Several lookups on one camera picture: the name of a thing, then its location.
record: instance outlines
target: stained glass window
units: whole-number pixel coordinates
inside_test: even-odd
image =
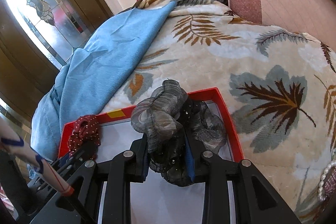
[[[29,38],[58,69],[91,35],[68,0],[6,1]]]

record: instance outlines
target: fleece blanket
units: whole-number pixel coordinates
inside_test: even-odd
[[[34,150],[44,158],[56,159],[63,126],[103,109],[133,72],[175,5],[116,15],[95,31],[84,49],[74,52],[35,111],[31,123]]]
[[[138,8],[170,1],[175,9],[102,112],[137,104],[166,79],[187,92],[218,87],[244,157],[302,223],[313,223],[335,148],[336,54],[308,33],[248,22],[214,0],[143,0]]]

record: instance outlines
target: yellow sticker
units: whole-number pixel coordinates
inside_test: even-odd
[[[121,109],[113,110],[106,113],[110,118],[119,118],[119,117],[126,117],[124,112]]]

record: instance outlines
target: red polka dot fabric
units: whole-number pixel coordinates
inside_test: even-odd
[[[96,115],[85,115],[79,117],[74,125],[73,132],[68,140],[69,156],[79,149],[83,143],[88,140],[93,141],[97,146],[100,146],[99,123]]]

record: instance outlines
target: plaid fabric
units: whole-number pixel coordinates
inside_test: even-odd
[[[85,115],[79,117],[73,126],[74,130],[68,140],[70,157],[87,140],[92,140],[97,146],[100,146],[100,138],[98,133],[99,126],[96,115]]]
[[[331,198],[336,189],[336,168],[332,168],[330,177],[325,181],[324,191],[328,198]]]

